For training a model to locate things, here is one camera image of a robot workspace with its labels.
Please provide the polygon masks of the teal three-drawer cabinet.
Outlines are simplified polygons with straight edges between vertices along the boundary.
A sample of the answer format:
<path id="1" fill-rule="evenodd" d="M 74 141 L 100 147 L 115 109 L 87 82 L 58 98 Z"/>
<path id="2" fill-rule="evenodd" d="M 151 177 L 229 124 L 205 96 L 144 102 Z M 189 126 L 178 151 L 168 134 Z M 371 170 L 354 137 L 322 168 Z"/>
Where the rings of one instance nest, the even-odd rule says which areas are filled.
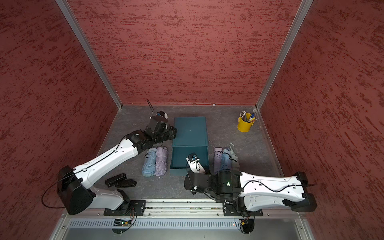
<path id="1" fill-rule="evenodd" d="M 176 138 L 172 144 L 172 160 L 170 174 L 185 176 L 187 174 L 186 157 L 196 153 L 206 173 L 210 171 L 209 141 L 205 117 L 176 117 L 174 127 Z"/>

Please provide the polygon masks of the light blue umbrella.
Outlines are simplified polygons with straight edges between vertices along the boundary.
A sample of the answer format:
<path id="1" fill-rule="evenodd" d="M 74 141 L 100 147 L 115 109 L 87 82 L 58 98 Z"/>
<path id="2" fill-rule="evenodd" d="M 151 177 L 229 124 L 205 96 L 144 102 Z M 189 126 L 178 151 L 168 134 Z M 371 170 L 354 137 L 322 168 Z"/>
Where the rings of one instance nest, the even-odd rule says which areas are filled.
<path id="1" fill-rule="evenodd" d="M 231 169 L 232 169 L 232 160 L 231 160 L 230 151 L 228 149 L 223 149 L 220 171 L 231 170 Z"/>
<path id="2" fill-rule="evenodd" d="M 156 173 L 157 149 L 149 149 L 145 154 L 145 161 L 142 167 L 142 175 L 144 177 L 152 177 Z"/>

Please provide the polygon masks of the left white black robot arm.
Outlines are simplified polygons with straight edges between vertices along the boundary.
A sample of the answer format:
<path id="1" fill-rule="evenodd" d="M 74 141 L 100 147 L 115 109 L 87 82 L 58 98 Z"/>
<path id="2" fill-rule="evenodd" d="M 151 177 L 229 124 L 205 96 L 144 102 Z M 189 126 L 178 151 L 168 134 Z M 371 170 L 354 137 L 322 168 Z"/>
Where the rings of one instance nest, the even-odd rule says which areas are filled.
<path id="1" fill-rule="evenodd" d="M 110 150 L 75 168 L 63 167 L 58 174 L 57 193 L 69 215 L 87 209 L 110 210 L 119 216 L 133 212 L 130 199 L 122 190 L 103 190 L 94 184 L 125 161 L 134 158 L 156 144 L 175 139 L 177 129 L 170 126 L 168 115 L 158 112 L 150 118 L 145 130 L 125 135 Z"/>

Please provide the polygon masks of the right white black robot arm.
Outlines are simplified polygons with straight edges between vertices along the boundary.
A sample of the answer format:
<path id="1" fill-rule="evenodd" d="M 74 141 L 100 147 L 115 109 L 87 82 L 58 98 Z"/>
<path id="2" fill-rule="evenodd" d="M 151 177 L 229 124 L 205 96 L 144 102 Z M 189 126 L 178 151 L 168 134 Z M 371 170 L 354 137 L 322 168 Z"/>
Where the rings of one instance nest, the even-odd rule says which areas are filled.
<path id="1" fill-rule="evenodd" d="M 301 213 L 313 212 L 317 208 L 315 196 L 307 191 L 310 184 L 304 172 L 275 178 L 230 170 L 216 175 L 188 171 L 184 187 L 194 195 L 206 195 L 242 217 L 276 207 L 287 207 Z"/>

